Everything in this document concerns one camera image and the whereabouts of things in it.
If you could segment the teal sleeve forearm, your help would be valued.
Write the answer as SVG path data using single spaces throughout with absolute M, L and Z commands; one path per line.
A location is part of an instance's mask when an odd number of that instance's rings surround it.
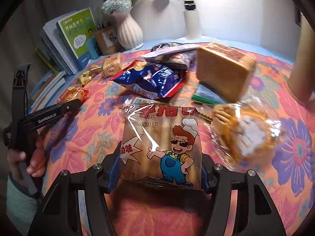
M 12 177 L 7 179 L 6 214 L 22 235 L 28 235 L 34 216 L 41 204 L 38 195 L 30 195 L 28 189 Z

